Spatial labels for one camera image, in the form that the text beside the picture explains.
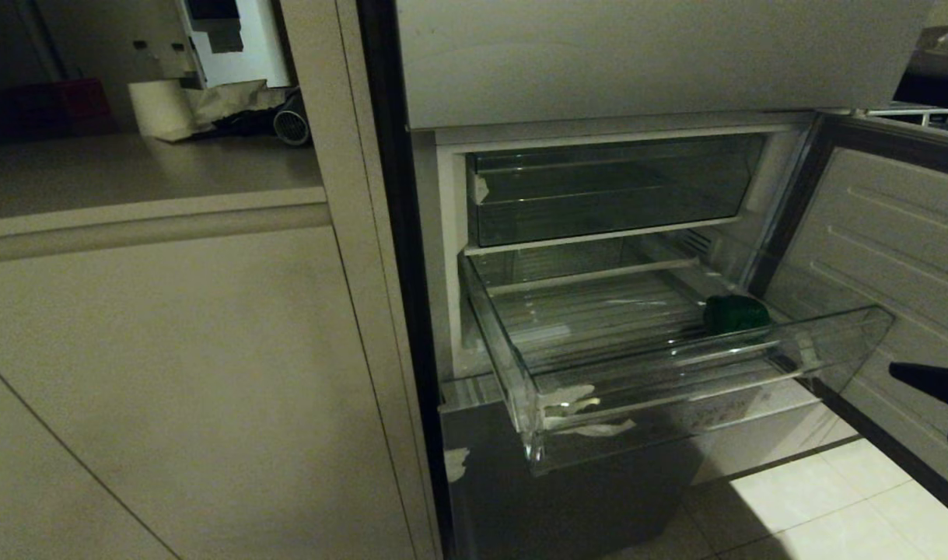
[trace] paper towel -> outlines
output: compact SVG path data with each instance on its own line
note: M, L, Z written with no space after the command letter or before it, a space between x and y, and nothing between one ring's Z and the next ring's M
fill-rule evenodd
M143 137L178 139L194 131L194 115L177 79L128 84L135 121Z

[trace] cabinet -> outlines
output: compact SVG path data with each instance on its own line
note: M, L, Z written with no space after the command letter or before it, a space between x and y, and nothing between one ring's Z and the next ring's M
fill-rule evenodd
M330 226L0 262L0 370L179 556L412 557Z
M171 558L0 380L0 560Z

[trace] refrigerator door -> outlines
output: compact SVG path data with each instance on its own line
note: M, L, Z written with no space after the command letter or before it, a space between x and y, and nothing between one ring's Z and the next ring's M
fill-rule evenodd
M399 0L411 128L874 107L932 0Z
M896 317L842 396L948 481L948 404L889 375L948 368L948 132L830 118L790 194L770 251ZM751 291L781 280L764 267Z

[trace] beige countertop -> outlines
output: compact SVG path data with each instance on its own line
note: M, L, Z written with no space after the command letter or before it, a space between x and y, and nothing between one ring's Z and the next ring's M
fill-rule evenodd
M312 149L276 138L139 135L0 146L0 236L325 202Z

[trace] white floor tile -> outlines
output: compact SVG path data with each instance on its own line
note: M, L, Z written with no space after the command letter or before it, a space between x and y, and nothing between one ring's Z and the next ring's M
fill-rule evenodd
M868 503L926 557L948 560L948 509L918 482L906 482Z
M836 429L837 425L843 422L832 410L826 408L825 404L819 404L816 408L818 408L817 415L813 417L812 425L808 426L809 435L803 440L798 451L808 451L815 449L815 447L824 446L830 432L833 432L833 429Z
M712 549L694 521L679 508L658 538L620 550L602 560L702 560L712 558Z
M715 552L815 519L862 497L819 455L694 487L684 507Z
M866 499L911 480L906 471L867 439L834 447L820 453L820 457Z
M823 436L821 446L826 446L827 443L839 442L841 439L847 439L848 437L857 436L857 430L853 429L849 423L844 422L843 419L837 418L837 421L833 424L833 428L826 432L826 436Z
M925 560L867 502L720 554L722 560Z

